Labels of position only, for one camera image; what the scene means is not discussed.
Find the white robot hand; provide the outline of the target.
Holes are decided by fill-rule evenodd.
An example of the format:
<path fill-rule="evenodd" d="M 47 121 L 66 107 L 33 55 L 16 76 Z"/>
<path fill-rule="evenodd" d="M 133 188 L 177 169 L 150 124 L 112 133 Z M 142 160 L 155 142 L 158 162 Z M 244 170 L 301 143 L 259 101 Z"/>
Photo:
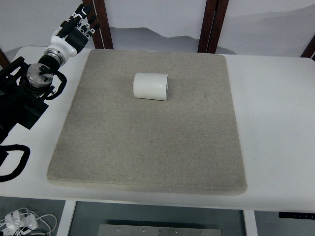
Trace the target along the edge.
<path fill-rule="evenodd" d="M 96 19 L 95 15 L 88 15 L 92 6 L 81 3 L 71 15 L 71 21 L 62 23 L 62 29 L 57 29 L 52 37 L 51 44 L 47 48 L 47 54 L 53 54 L 60 59 L 68 59 L 76 56 L 86 46 L 89 38 L 98 30 L 100 24 L 90 28 Z"/>

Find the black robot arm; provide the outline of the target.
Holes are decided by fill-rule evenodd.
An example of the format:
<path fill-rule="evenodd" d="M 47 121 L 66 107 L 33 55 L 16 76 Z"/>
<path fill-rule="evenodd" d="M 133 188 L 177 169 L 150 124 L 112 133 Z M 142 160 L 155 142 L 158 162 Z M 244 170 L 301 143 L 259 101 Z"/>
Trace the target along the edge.
<path fill-rule="evenodd" d="M 92 5 L 80 4 L 57 28 L 50 46 L 37 63 L 18 57 L 0 72 L 0 140 L 17 124 L 31 129 L 53 100 L 64 90 L 67 78 L 59 71 L 69 58 L 78 55 L 99 28 L 96 17 L 87 19 Z"/>

